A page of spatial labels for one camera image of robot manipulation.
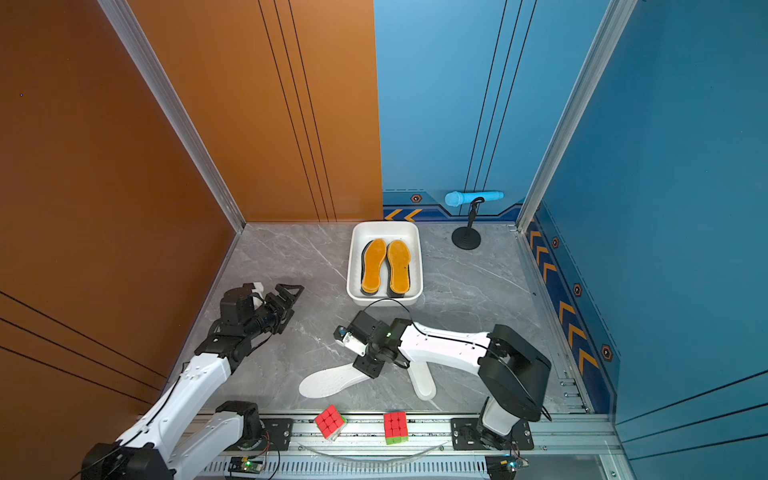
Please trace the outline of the dark grey insole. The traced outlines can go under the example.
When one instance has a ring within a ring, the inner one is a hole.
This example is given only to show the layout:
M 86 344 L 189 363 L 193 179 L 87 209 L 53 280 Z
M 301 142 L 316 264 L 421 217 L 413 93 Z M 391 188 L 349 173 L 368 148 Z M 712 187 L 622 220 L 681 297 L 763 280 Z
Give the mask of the dark grey insole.
M 365 283 L 363 282 L 361 284 L 360 290 L 361 293 L 365 296 L 374 296 L 379 291 L 380 284 L 379 283 Z
M 391 298 L 405 297 L 411 288 L 410 266 L 394 266 L 388 264 L 387 294 Z

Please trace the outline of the yellow insole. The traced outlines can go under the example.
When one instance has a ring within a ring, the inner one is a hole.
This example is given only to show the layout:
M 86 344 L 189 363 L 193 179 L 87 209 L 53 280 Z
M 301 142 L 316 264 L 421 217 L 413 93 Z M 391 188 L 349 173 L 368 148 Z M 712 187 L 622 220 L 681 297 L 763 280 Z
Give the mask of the yellow insole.
M 381 267 L 386 259 L 387 243 L 377 238 L 366 244 L 361 254 L 361 284 L 379 283 L 381 288 Z
M 389 244 L 387 249 L 388 291 L 392 297 L 404 297 L 410 290 L 410 261 L 410 250 L 404 241 L 394 240 Z

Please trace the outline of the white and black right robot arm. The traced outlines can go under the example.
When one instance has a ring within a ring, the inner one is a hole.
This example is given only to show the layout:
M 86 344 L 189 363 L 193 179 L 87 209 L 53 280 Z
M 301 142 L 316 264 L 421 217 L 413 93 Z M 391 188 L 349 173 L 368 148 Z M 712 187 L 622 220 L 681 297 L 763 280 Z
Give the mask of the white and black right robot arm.
M 551 416 L 544 399 L 552 364 L 512 328 L 462 333 L 427 327 L 411 319 L 391 323 L 361 310 L 334 339 L 356 353 L 352 371 L 378 377 L 387 363 L 408 372 L 414 391 L 426 399 L 436 392 L 429 372 L 442 365 L 478 377 L 488 390 L 469 443 L 490 449 L 534 448 L 530 424 Z

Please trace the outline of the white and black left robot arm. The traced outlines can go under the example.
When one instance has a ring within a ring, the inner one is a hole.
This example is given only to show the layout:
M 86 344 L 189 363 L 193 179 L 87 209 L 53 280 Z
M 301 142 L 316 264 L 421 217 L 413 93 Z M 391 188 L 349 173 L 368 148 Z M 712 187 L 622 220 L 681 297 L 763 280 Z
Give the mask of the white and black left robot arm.
M 96 444 L 84 457 L 79 479 L 194 479 L 230 446 L 269 446 L 258 407 L 226 401 L 206 425 L 183 436 L 208 399 L 257 349 L 285 330 L 304 288 L 279 283 L 265 291 L 259 282 L 226 291 L 219 317 L 191 360 L 161 398 L 112 443 Z

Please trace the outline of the white rectangular storage box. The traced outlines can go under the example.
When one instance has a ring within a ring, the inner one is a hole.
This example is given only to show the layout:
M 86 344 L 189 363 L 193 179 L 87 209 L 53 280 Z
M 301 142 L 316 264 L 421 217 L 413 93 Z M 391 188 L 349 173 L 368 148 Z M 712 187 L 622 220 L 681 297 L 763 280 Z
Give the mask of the white rectangular storage box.
M 403 298 L 391 298 L 387 294 L 387 284 L 389 279 L 387 253 L 380 271 L 381 288 L 374 296 L 365 296 L 361 293 L 361 254 L 366 244 L 377 238 L 385 240 L 387 249 L 392 241 L 402 240 L 410 250 L 411 288 L 408 294 Z M 359 223 L 354 227 L 348 261 L 347 293 L 357 305 L 363 307 L 370 304 L 381 306 L 384 298 L 390 298 L 399 301 L 405 306 L 410 306 L 415 304 L 421 297 L 423 289 L 420 234 L 415 224 L 401 221 L 373 221 Z

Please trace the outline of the white insole right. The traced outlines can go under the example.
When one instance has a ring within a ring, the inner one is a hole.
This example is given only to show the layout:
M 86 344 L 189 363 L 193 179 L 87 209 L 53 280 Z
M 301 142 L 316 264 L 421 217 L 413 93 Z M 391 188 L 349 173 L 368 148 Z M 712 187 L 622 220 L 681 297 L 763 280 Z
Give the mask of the white insole right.
M 426 362 L 412 361 L 407 369 L 416 396 L 423 401 L 432 400 L 436 393 L 436 385 Z

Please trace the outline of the white insole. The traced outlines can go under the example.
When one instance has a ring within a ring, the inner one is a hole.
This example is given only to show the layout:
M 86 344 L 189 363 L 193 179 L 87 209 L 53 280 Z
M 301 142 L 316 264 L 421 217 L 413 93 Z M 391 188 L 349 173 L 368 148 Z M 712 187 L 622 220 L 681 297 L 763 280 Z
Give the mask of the white insole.
M 432 400 L 436 393 L 436 385 L 426 362 L 412 361 L 407 369 L 416 396 L 423 401 Z
M 310 399 L 327 398 L 367 380 L 370 380 L 368 375 L 353 364 L 346 364 L 307 376 L 299 385 L 299 393 Z

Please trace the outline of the white insole left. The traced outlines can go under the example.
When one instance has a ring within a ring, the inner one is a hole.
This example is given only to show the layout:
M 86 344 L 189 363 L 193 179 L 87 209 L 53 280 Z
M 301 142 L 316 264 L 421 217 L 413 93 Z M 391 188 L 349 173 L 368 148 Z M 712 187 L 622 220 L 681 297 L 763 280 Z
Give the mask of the white insole left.
M 368 375 L 353 364 L 346 364 L 307 376 L 299 385 L 299 393 L 310 399 L 327 398 L 367 380 L 370 380 Z

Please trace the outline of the left rubik's cube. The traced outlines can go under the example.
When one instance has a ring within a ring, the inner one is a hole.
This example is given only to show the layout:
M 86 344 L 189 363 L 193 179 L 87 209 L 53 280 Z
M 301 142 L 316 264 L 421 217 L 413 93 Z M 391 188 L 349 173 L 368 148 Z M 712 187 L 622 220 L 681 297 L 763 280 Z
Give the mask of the left rubik's cube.
M 314 424 L 325 440 L 335 441 L 347 425 L 347 420 L 334 405 L 330 405 L 314 418 Z

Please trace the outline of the clear curved strip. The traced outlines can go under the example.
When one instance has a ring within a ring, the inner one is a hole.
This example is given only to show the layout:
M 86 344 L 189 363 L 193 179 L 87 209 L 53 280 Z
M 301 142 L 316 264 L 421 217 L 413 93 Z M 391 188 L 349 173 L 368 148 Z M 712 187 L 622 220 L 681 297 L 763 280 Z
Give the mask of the clear curved strip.
M 386 452 L 383 452 L 381 455 L 379 455 L 377 452 L 370 452 L 370 451 L 361 451 L 361 452 L 355 452 L 349 455 L 342 455 L 342 454 L 337 454 L 333 452 L 318 450 L 317 448 L 307 446 L 307 445 L 302 445 L 302 444 L 300 444 L 297 447 L 297 450 L 300 452 L 304 452 L 304 453 L 312 454 L 325 459 L 329 459 L 338 463 L 352 463 L 352 464 L 373 463 L 373 464 L 394 465 L 394 464 L 413 463 L 416 460 L 419 460 L 435 451 L 444 452 L 445 445 L 446 443 L 443 442 L 434 446 L 430 446 L 426 449 L 422 449 L 415 453 L 397 454 L 397 455 L 388 455 Z

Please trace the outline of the black microphone stand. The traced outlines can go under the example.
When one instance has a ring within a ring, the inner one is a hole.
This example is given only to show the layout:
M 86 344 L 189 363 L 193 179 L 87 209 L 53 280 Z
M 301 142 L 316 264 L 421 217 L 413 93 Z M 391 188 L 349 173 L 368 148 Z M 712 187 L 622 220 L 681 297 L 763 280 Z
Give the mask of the black microphone stand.
M 456 228 L 452 233 L 451 240 L 456 247 L 462 250 L 474 250 L 480 246 L 481 235 L 473 227 L 473 224 L 478 215 L 479 206 L 484 202 L 483 197 L 477 197 L 470 202 L 467 224 Z

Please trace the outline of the blue microphone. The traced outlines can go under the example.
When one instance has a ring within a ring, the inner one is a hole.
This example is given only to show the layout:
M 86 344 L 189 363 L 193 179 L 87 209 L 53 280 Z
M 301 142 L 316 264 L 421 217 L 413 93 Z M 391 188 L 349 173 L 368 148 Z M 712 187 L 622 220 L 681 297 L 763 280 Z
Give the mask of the blue microphone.
M 486 192 L 459 192 L 452 191 L 445 195 L 444 201 L 449 207 L 459 207 L 465 204 L 471 204 L 472 202 L 482 199 L 484 202 L 501 200 L 505 197 L 501 191 L 486 191 Z

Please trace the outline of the right circuit board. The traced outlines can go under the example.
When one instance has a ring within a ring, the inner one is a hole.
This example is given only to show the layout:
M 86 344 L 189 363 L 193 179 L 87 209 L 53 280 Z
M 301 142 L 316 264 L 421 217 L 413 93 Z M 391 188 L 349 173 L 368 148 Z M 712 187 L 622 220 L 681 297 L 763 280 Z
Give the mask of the right circuit board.
M 529 467 L 523 458 L 486 456 L 486 472 L 490 480 L 514 480 L 521 469 Z

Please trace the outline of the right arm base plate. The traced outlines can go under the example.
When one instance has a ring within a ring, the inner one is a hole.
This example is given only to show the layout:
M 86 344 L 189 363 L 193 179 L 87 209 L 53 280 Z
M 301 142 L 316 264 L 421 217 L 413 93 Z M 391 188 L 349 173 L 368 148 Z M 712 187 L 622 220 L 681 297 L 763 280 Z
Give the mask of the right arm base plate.
M 535 445 L 529 423 L 518 420 L 509 434 L 502 436 L 483 427 L 478 418 L 452 418 L 450 421 L 453 449 L 468 450 L 533 450 Z

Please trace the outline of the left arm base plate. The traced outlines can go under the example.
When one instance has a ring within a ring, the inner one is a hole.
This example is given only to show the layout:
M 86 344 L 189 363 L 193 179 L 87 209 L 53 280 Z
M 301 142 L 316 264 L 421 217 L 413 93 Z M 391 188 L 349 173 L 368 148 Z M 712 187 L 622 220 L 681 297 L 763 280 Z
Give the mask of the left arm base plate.
M 258 440 L 239 440 L 224 449 L 225 452 L 242 452 L 243 454 L 263 453 L 270 451 L 287 451 L 291 442 L 294 420 L 292 418 L 267 417 L 262 418 L 261 437 Z

